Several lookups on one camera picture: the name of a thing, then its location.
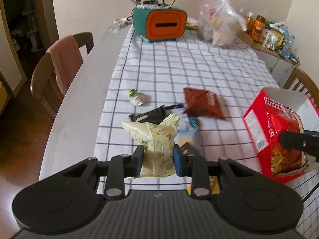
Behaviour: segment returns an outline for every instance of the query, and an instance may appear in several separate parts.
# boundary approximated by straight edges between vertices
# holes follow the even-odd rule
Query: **yellow package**
[[[209,177],[209,183],[211,185],[211,194],[218,194],[220,191],[219,191],[219,187],[218,187],[218,182],[217,182],[217,177],[216,176],[210,176]],[[187,186],[187,192],[188,194],[190,195],[190,192],[191,192],[191,184],[189,184]]]
[[[179,119],[178,115],[171,114],[159,125],[148,122],[122,122],[122,126],[131,137],[144,146],[140,177],[167,177],[175,173],[173,146]]]

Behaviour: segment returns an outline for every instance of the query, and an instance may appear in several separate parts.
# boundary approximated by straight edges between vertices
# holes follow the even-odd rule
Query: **silver screw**
[[[122,191],[118,188],[111,188],[108,189],[106,191],[106,195],[108,195],[109,197],[116,197],[116,196],[120,196],[122,193]]]
[[[196,196],[206,196],[209,194],[209,190],[206,189],[206,188],[197,188],[197,189],[194,189],[194,193]]]

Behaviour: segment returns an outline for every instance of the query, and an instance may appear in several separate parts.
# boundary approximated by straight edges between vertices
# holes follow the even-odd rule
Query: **orange panel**
[[[184,34],[187,15],[181,10],[154,10],[146,19],[146,37],[151,40],[178,38]]]

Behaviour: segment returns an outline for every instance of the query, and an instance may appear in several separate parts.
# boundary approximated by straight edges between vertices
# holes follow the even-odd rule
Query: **ribbed gray surface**
[[[43,239],[21,231],[15,239]],[[223,221],[212,205],[194,200],[185,191],[131,191],[123,200],[108,202],[100,215],[85,227],[46,239],[194,239],[194,238],[303,238],[295,231],[256,235]]]

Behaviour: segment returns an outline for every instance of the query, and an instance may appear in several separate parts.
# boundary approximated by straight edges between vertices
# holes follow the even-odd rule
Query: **water bottle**
[[[291,35],[291,37],[287,40],[285,46],[283,47],[281,53],[284,58],[289,58],[292,51],[292,45],[294,40],[295,40],[295,36]]]

